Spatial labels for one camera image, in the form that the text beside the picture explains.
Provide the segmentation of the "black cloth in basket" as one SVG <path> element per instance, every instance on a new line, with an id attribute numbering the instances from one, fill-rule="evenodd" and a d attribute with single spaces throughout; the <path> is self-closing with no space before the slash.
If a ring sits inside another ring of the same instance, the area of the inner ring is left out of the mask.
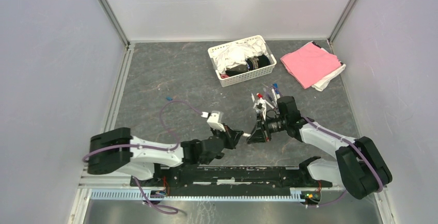
<path id="1" fill-rule="evenodd" d="M 225 75 L 232 77 L 238 74 L 246 73 L 249 71 L 257 70 L 263 67 L 267 67 L 271 64 L 269 58 L 266 55 L 248 58 L 244 65 L 237 65 L 227 69 Z"/>

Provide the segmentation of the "white plastic basket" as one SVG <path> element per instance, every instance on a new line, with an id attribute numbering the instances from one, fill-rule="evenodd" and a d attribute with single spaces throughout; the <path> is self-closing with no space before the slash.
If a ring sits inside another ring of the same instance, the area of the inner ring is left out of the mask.
<path id="1" fill-rule="evenodd" d="M 268 75 L 277 64 L 261 35 L 213 46 L 207 52 L 222 87 Z"/>

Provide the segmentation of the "white cloth in basket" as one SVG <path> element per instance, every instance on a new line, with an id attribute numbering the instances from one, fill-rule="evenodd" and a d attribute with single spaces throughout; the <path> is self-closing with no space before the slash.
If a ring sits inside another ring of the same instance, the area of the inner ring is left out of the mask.
<path id="1" fill-rule="evenodd" d="M 212 59 L 219 74 L 225 74 L 227 69 L 244 65 L 248 58 L 267 54 L 266 44 L 258 40 L 243 43 L 232 42 L 221 49 L 212 50 Z"/>

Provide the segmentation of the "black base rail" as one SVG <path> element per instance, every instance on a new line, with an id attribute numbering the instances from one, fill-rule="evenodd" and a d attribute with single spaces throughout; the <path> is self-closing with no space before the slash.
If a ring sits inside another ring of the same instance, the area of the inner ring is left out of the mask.
<path id="1" fill-rule="evenodd" d="M 331 182 L 312 179 L 305 169 L 280 166 L 162 167 L 140 185 L 167 185 L 172 197 L 287 196 L 291 188 L 332 187 Z"/>

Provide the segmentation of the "pink folded cloth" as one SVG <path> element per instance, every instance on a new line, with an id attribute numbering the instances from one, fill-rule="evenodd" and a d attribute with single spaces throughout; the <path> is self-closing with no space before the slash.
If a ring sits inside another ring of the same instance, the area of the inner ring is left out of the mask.
<path id="1" fill-rule="evenodd" d="M 286 70 L 300 83 L 304 89 L 311 87 L 308 43 L 298 50 L 284 55 L 280 59 Z"/>

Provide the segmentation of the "white pen blue ends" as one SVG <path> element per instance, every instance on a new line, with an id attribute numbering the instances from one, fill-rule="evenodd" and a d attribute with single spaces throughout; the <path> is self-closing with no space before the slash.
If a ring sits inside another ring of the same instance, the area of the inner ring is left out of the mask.
<path id="1" fill-rule="evenodd" d="M 277 84 L 273 84 L 272 87 L 273 87 L 273 90 L 275 92 L 276 98 L 279 99 L 281 97 L 281 93 L 277 88 Z"/>

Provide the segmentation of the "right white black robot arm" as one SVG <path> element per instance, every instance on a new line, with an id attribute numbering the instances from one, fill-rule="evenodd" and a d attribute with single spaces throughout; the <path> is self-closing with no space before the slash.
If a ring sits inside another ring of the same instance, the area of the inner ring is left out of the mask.
<path id="1" fill-rule="evenodd" d="M 313 157 L 301 163 L 299 182 L 311 187 L 318 181 L 339 185 L 356 199 L 378 193 L 393 181 L 393 175 L 373 140 L 354 138 L 331 131 L 301 115 L 292 96 L 283 96 L 272 105 L 262 95 L 252 96 L 256 124 L 247 143 L 271 141 L 272 135 L 286 132 L 299 142 L 314 146 L 333 160 Z"/>

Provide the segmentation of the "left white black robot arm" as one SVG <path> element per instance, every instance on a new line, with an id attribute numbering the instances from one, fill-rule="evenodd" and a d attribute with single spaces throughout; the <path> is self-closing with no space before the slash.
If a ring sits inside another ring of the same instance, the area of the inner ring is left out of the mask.
<path id="1" fill-rule="evenodd" d="M 128 127 L 117 128 L 90 139 L 89 153 L 83 157 L 87 172 L 103 175 L 120 172 L 144 180 L 149 186 L 162 181 L 158 166 L 207 165 L 224 156 L 224 149 L 235 149 L 240 138 L 247 134 L 225 126 L 223 131 L 212 130 L 207 139 L 165 144 L 147 141 L 131 134 Z"/>

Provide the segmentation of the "white cloth under pink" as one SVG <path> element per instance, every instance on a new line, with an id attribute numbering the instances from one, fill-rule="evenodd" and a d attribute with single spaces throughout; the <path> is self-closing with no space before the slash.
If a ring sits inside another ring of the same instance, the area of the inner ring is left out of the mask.
<path id="1" fill-rule="evenodd" d="M 323 91 L 331 80 L 345 70 L 346 65 L 314 41 L 309 42 L 308 46 L 310 86 L 317 91 Z"/>

